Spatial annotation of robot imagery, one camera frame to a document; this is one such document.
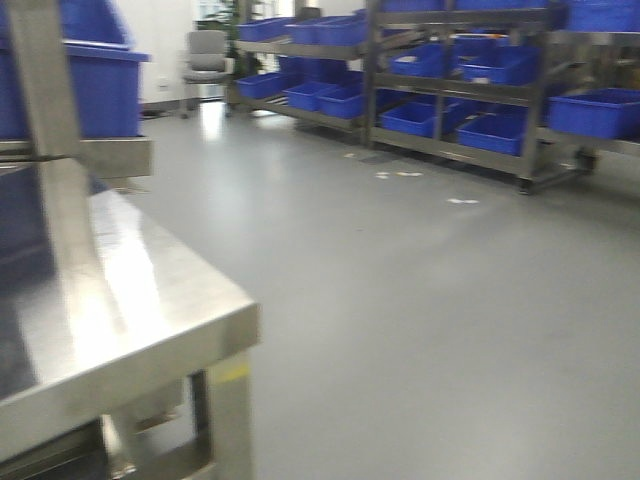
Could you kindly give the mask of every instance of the shelf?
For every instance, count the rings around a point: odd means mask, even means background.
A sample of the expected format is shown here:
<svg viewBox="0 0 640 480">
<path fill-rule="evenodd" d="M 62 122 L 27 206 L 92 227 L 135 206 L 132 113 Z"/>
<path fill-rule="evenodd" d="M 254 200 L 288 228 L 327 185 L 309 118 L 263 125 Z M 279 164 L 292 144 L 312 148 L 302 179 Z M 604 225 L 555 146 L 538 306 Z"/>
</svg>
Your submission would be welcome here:
<svg viewBox="0 0 640 480">
<path fill-rule="evenodd" d="M 556 132 L 555 130 L 545 127 L 538 128 L 538 138 L 551 143 L 568 143 L 593 148 L 595 150 L 640 157 L 640 142 L 638 141 L 586 137 L 584 135 Z"/>
<path fill-rule="evenodd" d="M 382 49 L 389 50 L 401 47 L 422 37 L 420 32 L 410 31 L 390 35 L 382 41 Z M 367 52 L 367 44 L 363 42 L 351 47 L 333 45 L 301 45 L 291 43 L 291 37 L 284 35 L 266 42 L 245 42 L 236 40 L 236 47 L 247 53 L 273 53 L 296 57 L 326 58 L 332 60 L 357 60 Z"/>
<path fill-rule="evenodd" d="M 395 87 L 416 93 L 442 93 L 449 97 L 468 98 L 523 107 L 529 106 L 534 97 L 534 89 L 528 86 L 491 85 L 465 82 L 462 80 L 411 77 L 392 73 L 377 74 L 375 76 L 375 84 L 377 87 Z"/>
<path fill-rule="evenodd" d="M 283 95 L 277 95 L 265 99 L 242 97 L 240 103 L 248 105 L 255 110 L 267 110 L 274 113 L 280 113 L 288 117 L 306 120 L 308 122 L 316 123 L 324 127 L 335 128 L 338 130 L 343 130 L 345 132 L 353 132 L 360 128 L 364 123 L 362 117 L 354 118 L 352 120 L 345 120 L 343 118 L 324 115 L 323 113 L 319 112 L 309 112 L 307 110 L 290 107 L 289 105 L 287 105 L 287 98 Z"/>
<path fill-rule="evenodd" d="M 373 128 L 371 130 L 371 140 L 514 175 L 518 175 L 522 171 L 522 157 L 409 135 L 384 128 Z"/>
<path fill-rule="evenodd" d="M 378 13 L 377 21 L 379 25 L 390 28 L 421 25 L 511 28 L 528 25 L 544 30 L 564 13 L 564 8 L 383 12 Z"/>
<path fill-rule="evenodd" d="M 558 30 L 547 34 L 551 45 L 593 45 L 604 47 L 640 47 L 640 33 L 571 32 Z"/>
<path fill-rule="evenodd" d="M 80 144 L 79 160 L 99 178 L 151 175 L 152 142 L 146 137 L 85 139 Z M 29 141 L 0 140 L 0 163 L 34 160 Z"/>
<path fill-rule="evenodd" d="M 357 60 L 364 55 L 366 43 L 350 47 L 333 45 L 301 45 L 291 43 L 289 36 L 277 37 L 267 42 L 245 42 L 236 40 L 236 47 L 247 53 L 273 53 L 296 57 L 327 58 L 333 60 Z"/>
</svg>

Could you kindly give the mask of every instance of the blue crate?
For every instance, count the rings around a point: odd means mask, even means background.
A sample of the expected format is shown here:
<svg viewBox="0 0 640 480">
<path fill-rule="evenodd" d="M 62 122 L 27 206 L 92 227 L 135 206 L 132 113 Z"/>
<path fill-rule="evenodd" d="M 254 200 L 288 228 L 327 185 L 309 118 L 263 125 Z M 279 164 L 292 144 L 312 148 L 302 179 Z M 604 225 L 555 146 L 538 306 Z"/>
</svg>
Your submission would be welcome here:
<svg viewBox="0 0 640 480">
<path fill-rule="evenodd" d="M 364 113 L 365 96 L 362 85 L 337 88 L 318 97 L 320 111 L 332 117 L 351 119 Z"/>
<path fill-rule="evenodd" d="M 302 45 L 318 45 L 318 28 L 325 23 L 331 23 L 343 18 L 351 18 L 345 16 L 330 16 L 320 18 L 310 18 L 299 23 L 290 23 L 287 25 L 287 33 L 291 35 L 291 41 Z"/>
<path fill-rule="evenodd" d="M 454 55 L 460 57 L 477 57 L 498 46 L 495 37 L 488 35 L 462 34 L 454 40 Z"/>
<path fill-rule="evenodd" d="M 518 107 L 516 105 L 505 105 L 501 103 L 493 104 L 486 109 L 487 113 L 503 116 L 526 117 L 529 109 L 527 107 Z"/>
<path fill-rule="evenodd" d="M 84 137 L 139 135 L 140 53 L 67 45 L 71 81 Z M 0 138 L 28 137 L 28 128 L 13 57 L 0 40 Z"/>
<path fill-rule="evenodd" d="M 416 57 L 415 61 L 402 61 L 403 58 Z M 392 73 L 414 77 L 444 76 L 444 49 L 437 43 L 421 45 L 393 57 L 389 64 Z"/>
<path fill-rule="evenodd" d="M 344 60 L 327 58 L 302 59 L 302 73 L 306 80 L 326 83 L 342 83 L 349 71 Z"/>
<path fill-rule="evenodd" d="M 550 101 L 553 130 L 609 139 L 640 136 L 640 91 L 605 88 Z"/>
<path fill-rule="evenodd" d="M 388 88 L 379 88 L 376 91 L 376 105 L 378 108 L 383 108 L 387 105 L 397 103 L 405 98 L 408 98 L 411 94 L 409 92 L 403 92 L 400 90 L 391 90 Z"/>
<path fill-rule="evenodd" d="M 536 47 L 498 47 L 462 65 L 464 79 L 505 85 L 525 85 L 538 76 Z"/>
<path fill-rule="evenodd" d="M 357 17 L 344 17 L 316 25 L 318 44 L 348 47 L 367 37 L 367 22 Z"/>
<path fill-rule="evenodd" d="M 542 8 L 548 0 L 457 0 L 456 10 L 502 10 L 511 8 Z"/>
<path fill-rule="evenodd" d="M 455 130 L 469 116 L 464 102 L 452 103 L 444 112 L 442 134 Z M 436 127 L 436 108 L 425 103 L 409 102 L 380 115 L 382 127 L 388 130 L 433 137 Z"/>
<path fill-rule="evenodd" d="M 266 98 L 291 86 L 293 75 L 271 72 L 236 80 L 240 93 L 249 98 Z"/>
<path fill-rule="evenodd" d="M 290 107 L 315 112 L 320 109 L 321 96 L 335 90 L 337 85 L 324 82 L 306 82 L 285 90 Z"/>
<path fill-rule="evenodd" d="M 285 57 L 282 55 L 278 56 L 278 66 L 280 67 L 280 72 L 282 73 L 304 73 L 303 62 L 303 57 Z"/>
<path fill-rule="evenodd" d="M 458 143 L 519 156 L 527 120 L 513 115 L 485 115 L 458 129 Z"/>
<path fill-rule="evenodd" d="M 40 204 L 40 182 L 34 168 L 0 175 L 0 258 L 47 243 L 47 228 Z"/>
<path fill-rule="evenodd" d="M 384 0 L 382 2 L 383 12 L 419 12 L 444 9 L 444 0 Z"/>
<path fill-rule="evenodd" d="M 413 103 L 423 103 L 425 105 L 435 105 L 438 101 L 437 95 L 417 95 L 411 99 Z M 466 109 L 466 111 L 471 113 L 475 113 L 478 110 L 478 103 L 475 100 L 465 100 L 462 98 L 455 97 L 446 97 L 444 99 L 444 104 L 449 107 L 451 105 L 459 105 L 462 108 Z"/>
<path fill-rule="evenodd" d="M 133 38 L 111 0 L 58 0 L 65 39 L 95 42 L 103 48 L 128 50 Z M 0 1 L 0 36 L 8 35 L 4 1 Z"/>
<path fill-rule="evenodd" d="M 279 37 L 287 33 L 287 25 L 293 21 L 293 17 L 265 18 L 238 25 L 240 40 L 247 42 L 259 42 Z"/>
<path fill-rule="evenodd" d="M 341 85 L 351 85 L 354 83 L 363 83 L 364 82 L 364 72 L 359 70 L 349 70 L 345 72 L 342 76 L 342 80 L 340 81 Z"/>
<path fill-rule="evenodd" d="M 633 32 L 640 26 L 638 0 L 572 0 L 569 30 Z"/>
</svg>

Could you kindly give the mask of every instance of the epoxy floor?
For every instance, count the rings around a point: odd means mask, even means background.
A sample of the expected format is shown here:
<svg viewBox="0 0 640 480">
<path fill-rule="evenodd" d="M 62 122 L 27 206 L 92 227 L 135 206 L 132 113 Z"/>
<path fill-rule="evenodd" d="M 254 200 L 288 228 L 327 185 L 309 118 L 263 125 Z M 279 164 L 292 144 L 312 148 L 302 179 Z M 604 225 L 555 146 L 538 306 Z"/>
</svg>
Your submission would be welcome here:
<svg viewBox="0 0 640 480">
<path fill-rule="evenodd" d="M 257 480 L 640 478 L 637 161 L 522 197 L 220 107 L 131 199 L 263 305 Z"/>
</svg>

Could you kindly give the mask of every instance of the rack wheel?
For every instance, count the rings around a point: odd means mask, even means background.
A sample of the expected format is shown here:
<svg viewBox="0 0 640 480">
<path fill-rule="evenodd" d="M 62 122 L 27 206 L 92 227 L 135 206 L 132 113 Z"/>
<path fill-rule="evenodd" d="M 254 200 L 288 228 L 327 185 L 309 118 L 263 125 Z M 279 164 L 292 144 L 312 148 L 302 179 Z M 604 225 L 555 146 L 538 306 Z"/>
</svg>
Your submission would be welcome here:
<svg viewBox="0 0 640 480">
<path fill-rule="evenodd" d="M 533 193 L 533 181 L 526 178 L 518 178 L 518 193 L 520 195 L 531 195 Z"/>
<path fill-rule="evenodd" d="M 576 169 L 585 175 L 592 175 L 598 164 L 598 156 L 580 149 L 574 155 Z"/>
</svg>

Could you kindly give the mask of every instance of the gray chair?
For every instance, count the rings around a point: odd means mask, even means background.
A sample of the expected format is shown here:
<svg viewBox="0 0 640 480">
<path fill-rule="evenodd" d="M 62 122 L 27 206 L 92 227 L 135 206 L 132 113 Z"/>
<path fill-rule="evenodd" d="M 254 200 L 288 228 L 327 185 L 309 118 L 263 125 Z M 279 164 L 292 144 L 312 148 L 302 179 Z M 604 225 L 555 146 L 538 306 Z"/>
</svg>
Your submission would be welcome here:
<svg viewBox="0 0 640 480">
<path fill-rule="evenodd" d="M 182 73 L 184 98 L 180 100 L 182 118 L 188 118 L 188 99 L 192 85 L 228 85 L 235 66 L 233 58 L 225 58 L 227 35 L 220 30 L 202 30 L 187 34 L 189 51 Z"/>
</svg>

